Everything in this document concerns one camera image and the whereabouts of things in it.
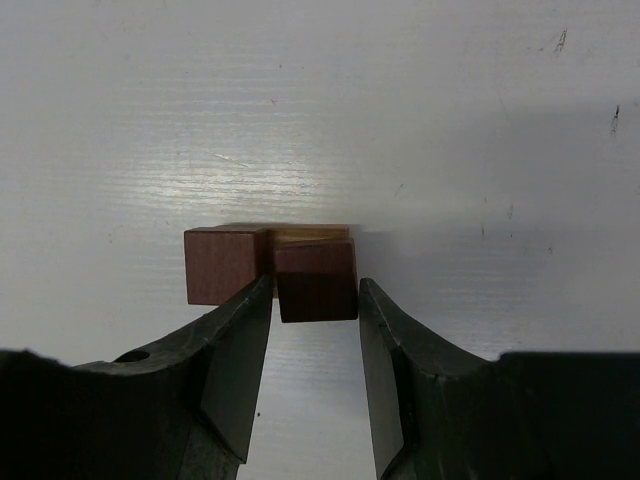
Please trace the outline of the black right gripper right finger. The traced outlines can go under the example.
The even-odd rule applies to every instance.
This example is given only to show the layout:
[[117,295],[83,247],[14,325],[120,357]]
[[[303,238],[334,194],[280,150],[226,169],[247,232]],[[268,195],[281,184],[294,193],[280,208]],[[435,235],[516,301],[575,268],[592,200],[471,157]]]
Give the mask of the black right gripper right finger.
[[371,279],[359,331],[380,479],[635,479],[639,357],[513,352],[487,361]]

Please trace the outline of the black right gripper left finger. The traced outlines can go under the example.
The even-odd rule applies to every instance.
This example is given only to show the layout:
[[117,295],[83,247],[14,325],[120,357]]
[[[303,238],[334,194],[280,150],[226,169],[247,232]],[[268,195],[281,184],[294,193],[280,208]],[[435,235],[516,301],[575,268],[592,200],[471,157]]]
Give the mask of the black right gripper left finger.
[[233,479],[247,460],[270,277],[111,362],[1,354],[5,479]]

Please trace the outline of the reddish brown cube block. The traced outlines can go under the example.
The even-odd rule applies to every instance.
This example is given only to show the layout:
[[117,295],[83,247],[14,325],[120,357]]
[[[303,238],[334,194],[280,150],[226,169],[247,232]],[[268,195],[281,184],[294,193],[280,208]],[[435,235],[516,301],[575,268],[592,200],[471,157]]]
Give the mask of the reddish brown cube block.
[[219,306],[268,272],[268,232],[259,226],[184,232],[187,301]]

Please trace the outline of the dark brown small block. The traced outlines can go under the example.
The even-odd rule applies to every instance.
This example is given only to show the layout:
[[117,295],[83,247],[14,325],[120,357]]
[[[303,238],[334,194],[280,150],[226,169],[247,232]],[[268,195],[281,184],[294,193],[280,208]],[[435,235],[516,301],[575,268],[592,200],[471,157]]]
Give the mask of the dark brown small block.
[[351,238],[296,242],[274,250],[284,323],[358,318],[355,244]]

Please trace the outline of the walnut base block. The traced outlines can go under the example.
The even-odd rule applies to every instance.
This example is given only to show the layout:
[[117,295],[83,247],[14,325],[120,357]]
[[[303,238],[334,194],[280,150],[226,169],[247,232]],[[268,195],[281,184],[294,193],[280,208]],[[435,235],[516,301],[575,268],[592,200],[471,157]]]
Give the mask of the walnut base block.
[[273,224],[266,229],[273,245],[350,237],[349,226],[343,224]]

